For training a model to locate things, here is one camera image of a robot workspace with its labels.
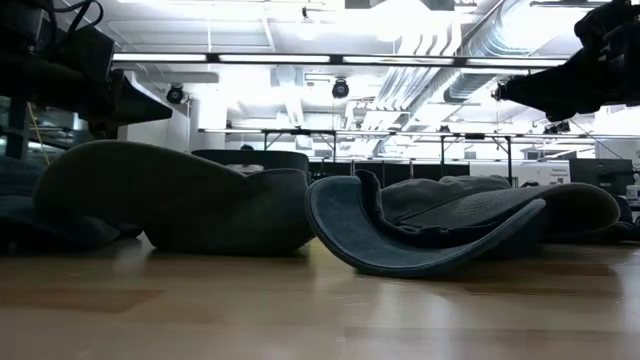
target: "fluorescent light fixture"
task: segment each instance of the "fluorescent light fixture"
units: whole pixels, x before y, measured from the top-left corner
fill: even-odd
[[[336,79],[335,76],[329,74],[314,74],[314,73],[306,73],[304,74],[304,81],[306,82],[323,82],[330,84],[334,82]]]
[[[263,0],[118,0],[122,4],[166,4],[166,5],[221,5],[228,3],[259,3]]]
[[[390,131],[336,131],[336,135],[391,135]]]
[[[113,54],[113,61],[131,62],[207,62],[205,54],[144,54],[144,53],[118,53]]]
[[[536,59],[536,58],[486,58],[486,59],[468,59],[467,66],[479,67],[521,67],[521,68],[552,68],[560,66],[566,62],[565,59]]]
[[[345,64],[451,66],[453,59],[411,56],[345,56]]]
[[[219,134],[261,134],[260,129],[199,129],[206,133],[219,133]]]
[[[463,74],[529,75],[529,70],[524,70],[524,69],[464,68],[464,69],[460,69],[460,72]]]
[[[278,54],[225,54],[218,57],[221,62],[228,63],[292,63],[292,64],[327,64],[328,55],[278,55]]]

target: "ceiling light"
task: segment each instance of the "ceiling light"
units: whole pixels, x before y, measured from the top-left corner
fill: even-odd
[[[144,54],[118,53],[113,54],[113,61],[131,62],[207,62],[204,54]]]
[[[460,72],[463,74],[529,75],[529,70],[525,70],[525,69],[465,68],[465,69],[460,69]]]
[[[487,58],[487,59],[468,59],[465,63],[467,66],[478,67],[495,67],[495,68],[508,68],[519,67],[524,69],[543,68],[548,69],[556,66],[560,66],[566,62],[565,59],[535,59],[535,58]]]
[[[391,135],[390,131],[336,131],[336,135]]]
[[[328,55],[243,55],[229,54],[220,55],[220,62],[223,63],[291,63],[291,64],[327,64],[329,63]]]
[[[345,56],[346,64],[384,64],[384,65],[432,65],[451,66],[453,59],[438,57],[411,56]]]
[[[198,129],[200,132],[206,133],[222,133],[222,134],[261,134],[259,129]]]

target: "security camera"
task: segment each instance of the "security camera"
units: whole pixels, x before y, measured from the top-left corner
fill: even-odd
[[[335,99],[344,99],[349,96],[349,85],[347,85],[347,80],[336,80],[336,83],[333,84],[333,90],[331,91],[331,94]]]
[[[167,101],[176,105],[184,104],[187,101],[187,96],[182,88],[182,84],[171,84],[171,89],[167,93]]]

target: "metal frame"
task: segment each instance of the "metal frame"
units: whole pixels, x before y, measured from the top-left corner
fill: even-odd
[[[566,60],[567,58],[548,57],[127,52],[114,54],[112,62],[114,64],[409,66],[546,70],[562,65]]]
[[[333,162],[338,160],[337,157],[337,138],[340,135],[350,135],[350,136],[358,136],[359,131],[341,131],[341,130],[306,130],[306,129],[198,129],[199,132],[210,132],[210,133],[245,133],[245,134],[264,134],[264,144],[265,151],[268,150],[269,146],[271,146],[282,134],[291,134],[291,135],[320,135],[320,137],[329,145],[329,147],[333,150]],[[508,180],[509,184],[513,186],[513,156],[511,144],[514,138],[520,139],[609,139],[609,140],[638,140],[640,139],[640,135],[604,135],[604,134],[579,134],[579,135],[534,135],[534,134],[500,134],[500,133],[438,133],[438,132],[402,132],[402,131],[361,131],[360,136],[419,136],[419,137],[437,137],[439,138],[440,143],[440,175],[444,176],[445,169],[445,153],[448,149],[445,148],[445,143],[456,143],[460,139],[465,139],[468,141],[484,141],[491,140],[495,142],[504,152],[507,153],[507,167],[508,167]],[[267,137],[269,134],[279,134],[276,139],[274,139],[271,143],[267,143]],[[333,136],[333,146],[327,141],[324,135]],[[507,146],[506,148],[501,144],[498,139],[505,139]],[[353,158],[348,158],[352,163],[355,161]],[[393,161],[391,158],[381,158],[380,161]],[[410,176],[413,177],[413,162],[417,159],[405,159],[409,161],[410,166]]]
[[[27,101],[11,99],[9,104],[9,127],[0,132],[7,136],[5,156],[24,160],[29,149],[29,120],[27,118]]]

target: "ceiling duct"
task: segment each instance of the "ceiling duct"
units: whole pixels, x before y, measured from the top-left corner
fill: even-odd
[[[457,52],[459,56],[528,56],[563,31],[571,31],[582,13],[575,9],[531,7],[530,0],[505,0]],[[448,103],[467,101],[495,78],[448,68],[438,71],[419,106],[442,94]]]

